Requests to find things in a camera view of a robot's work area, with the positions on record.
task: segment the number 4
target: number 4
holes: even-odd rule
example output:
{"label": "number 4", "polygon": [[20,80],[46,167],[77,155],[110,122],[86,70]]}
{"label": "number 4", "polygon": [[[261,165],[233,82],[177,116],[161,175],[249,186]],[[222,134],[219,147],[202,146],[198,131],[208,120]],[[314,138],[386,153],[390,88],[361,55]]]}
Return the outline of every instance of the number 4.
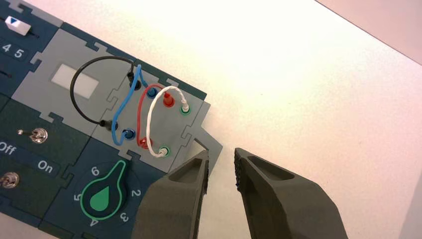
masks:
{"label": "number 4", "polygon": [[97,224],[97,223],[98,223],[98,221],[97,221],[97,220],[92,219],[91,224],[90,224],[90,227],[92,227],[93,225],[95,225],[95,224]]}
{"label": "number 4", "polygon": [[4,52],[8,52],[11,46],[12,46],[12,44],[8,44],[8,45],[3,46],[2,48],[3,48]]}

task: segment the white rectangle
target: white rectangle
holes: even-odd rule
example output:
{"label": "white rectangle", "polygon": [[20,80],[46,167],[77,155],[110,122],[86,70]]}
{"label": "white rectangle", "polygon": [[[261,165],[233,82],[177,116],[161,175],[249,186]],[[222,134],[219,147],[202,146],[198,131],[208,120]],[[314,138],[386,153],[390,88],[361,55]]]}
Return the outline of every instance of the white rectangle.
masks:
{"label": "white rectangle", "polygon": [[12,16],[8,16],[5,23],[10,30],[17,32],[22,36],[25,36],[31,29],[31,25]]}
{"label": "white rectangle", "polygon": [[[70,83],[75,73],[75,69],[68,65],[62,64],[51,79],[51,82],[56,83],[57,85],[66,89],[70,89]],[[75,94],[89,99],[97,85],[97,80],[81,73],[75,84]]]}

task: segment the red connector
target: red connector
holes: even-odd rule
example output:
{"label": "red connector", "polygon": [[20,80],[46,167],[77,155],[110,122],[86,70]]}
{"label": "red connector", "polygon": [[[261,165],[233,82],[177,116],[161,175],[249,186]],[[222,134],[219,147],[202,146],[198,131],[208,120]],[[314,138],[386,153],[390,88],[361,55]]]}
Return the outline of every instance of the red connector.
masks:
{"label": "red connector", "polygon": [[163,104],[165,107],[172,107],[175,103],[174,98],[169,93],[164,93]]}
{"label": "red connector", "polygon": [[148,149],[148,144],[146,143],[146,137],[144,137],[143,139],[141,139],[141,141],[139,143],[140,143],[140,146],[143,149]]}

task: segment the white table surface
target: white table surface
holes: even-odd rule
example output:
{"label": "white table surface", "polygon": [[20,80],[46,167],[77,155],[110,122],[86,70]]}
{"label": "white table surface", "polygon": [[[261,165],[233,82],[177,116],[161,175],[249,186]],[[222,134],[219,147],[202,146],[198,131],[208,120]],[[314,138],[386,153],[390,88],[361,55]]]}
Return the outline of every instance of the white table surface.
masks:
{"label": "white table surface", "polygon": [[[397,239],[422,171],[422,67],[313,0],[28,0],[208,93],[223,146],[199,239],[250,238],[235,147],[317,182],[351,239]],[[0,215],[0,238],[49,239]]]}

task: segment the number 45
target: number 45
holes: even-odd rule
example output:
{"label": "number 45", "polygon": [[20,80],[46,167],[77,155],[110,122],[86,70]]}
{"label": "number 45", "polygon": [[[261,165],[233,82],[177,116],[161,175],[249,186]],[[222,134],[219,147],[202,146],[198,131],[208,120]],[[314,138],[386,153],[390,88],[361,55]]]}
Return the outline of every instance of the number 45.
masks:
{"label": "number 45", "polygon": [[[7,45],[4,45],[2,48],[3,48],[4,52],[8,52],[8,51],[10,51],[10,47],[12,47],[12,44],[7,44]],[[23,55],[24,53],[25,53],[25,51],[24,51],[24,50],[22,50],[22,49],[18,49],[18,50],[15,52],[14,56],[15,56],[16,58],[21,58],[21,57],[22,57],[22,55]]]}

